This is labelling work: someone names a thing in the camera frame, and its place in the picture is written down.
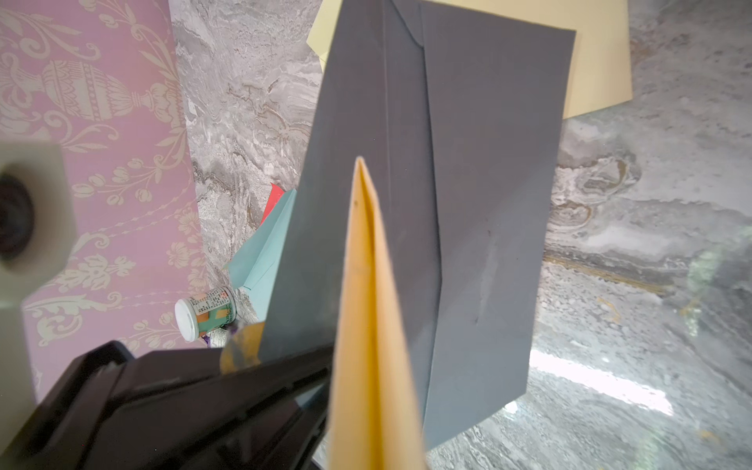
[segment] yellow envelope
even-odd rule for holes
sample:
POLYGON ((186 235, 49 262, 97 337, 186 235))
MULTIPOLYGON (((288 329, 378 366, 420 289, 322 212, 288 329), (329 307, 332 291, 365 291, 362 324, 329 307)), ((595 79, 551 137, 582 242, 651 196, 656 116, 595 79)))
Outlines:
POLYGON ((425 468, 417 399, 378 196, 355 162, 329 401, 329 468, 425 468))
MULTIPOLYGON (((436 0, 516 20, 577 32, 564 117, 632 99, 627 0, 436 0)), ((323 0, 308 35, 322 70, 342 0, 323 0)))
POLYGON ((259 361, 259 346, 264 332, 264 323, 253 323, 235 333, 225 344, 220 355, 220 370, 223 374, 253 367, 259 361))

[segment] paper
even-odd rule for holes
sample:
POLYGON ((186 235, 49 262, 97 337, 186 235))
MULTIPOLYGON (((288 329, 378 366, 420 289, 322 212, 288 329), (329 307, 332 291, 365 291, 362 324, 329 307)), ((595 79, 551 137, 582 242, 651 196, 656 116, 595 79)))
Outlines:
MULTIPOLYGON (((632 99, 627 0, 436 0, 516 20, 577 32, 569 69, 564 117, 607 108, 632 99)), ((342 0, 323 0, 308 45, 329 57, 342 0)))
POLYGON ((236 332, 225 344, 220 355, 220 370, 223 374, 253 367, 259 361, 259 345, 264 332, 264 323, 253 323, 236 332))
POLYGON ((230 284, 245 290, 259 322, 266 320, 296 194, 291 190, 282 195, 264 223, 227 265, 230 284))
POLYGON ((378 196, 355 162, 329 402, 329 468, 425 468, 378 196))
POLYGON ((271 211, 274 210, 274 207, 282 198, 283 194, 284 191, 282 190, 282 188, 280 188, 276 184, 271 185, 271 192, 269 193, 269 199, 266 200, 266 207, 264 208, 264 214, 261 217, 261 223, 264 223, 266 217, 269 217, 269 214, 271 214, 271 211))
POLYGON ((362 156, 426 446, 524 393, 574 39, 437 3, 344 0, 261 360, 335 339, 347 194, 362 156))

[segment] gray envelope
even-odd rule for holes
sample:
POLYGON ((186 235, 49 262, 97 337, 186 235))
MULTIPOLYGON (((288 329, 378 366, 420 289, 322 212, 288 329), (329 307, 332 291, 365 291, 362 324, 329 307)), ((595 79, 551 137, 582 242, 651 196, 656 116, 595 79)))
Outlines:
POLYGON ((334 341, 355 158, 379 194, 434 447, 525 392, 575 33, 344 0, 259 356, 334 341))

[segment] marble wall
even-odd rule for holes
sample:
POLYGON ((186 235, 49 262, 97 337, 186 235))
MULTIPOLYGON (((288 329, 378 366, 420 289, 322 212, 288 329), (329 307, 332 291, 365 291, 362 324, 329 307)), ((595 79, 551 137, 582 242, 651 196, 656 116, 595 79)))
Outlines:
MULTIPOLYGON (((317 0, 171 0, 210 282, 294 187, 317 0)), ((635 98, 565 122, 528 393, 433 468, 752 466, 752 2, 632 0, 635 98)))

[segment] envelope flap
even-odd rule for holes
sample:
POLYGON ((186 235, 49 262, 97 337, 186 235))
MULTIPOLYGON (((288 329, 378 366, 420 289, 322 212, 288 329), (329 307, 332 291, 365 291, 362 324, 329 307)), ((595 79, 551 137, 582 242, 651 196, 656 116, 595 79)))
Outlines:
POLYGON ((524 393, 575 33, 421 11, 441 247, 433 447, 524 393))
POLYGON ((418 0, 387 0, 394 4, 394 7, 402 17, 402 21, 410 31, 410 35, 415 42, 423 46, 423 19, 420 16, 420 3, 418 0))
POLYGON ((280 215, 271 228, 271 233, 256 259, 255 266, 250 270, 247 279, 243 282, 244 287, 253 289, 261 277, 277 273, 276 269, 273 270, 274 272, 270 272, 269 270, 279 264, 282 248, 284 247, 284 239, 287 235, 287 227, 290 224, 290 215, 293 212, 293 207, 295 207, 295 195, 296 191, 291 190, 290 197, 284 201, 280 200, 277 206, 275 206, 276 209, 279 205, 282 205, 280 215))
POLYGON ((227 263, 230 285, 234 288, 237 289, 242 286, 248 278, 289 198, 289 191, 282 195, 277 205, 275 205, 274 209, 272 209, 271 213, 264 220, 264 223, 243 243, 240 250, 227 263))

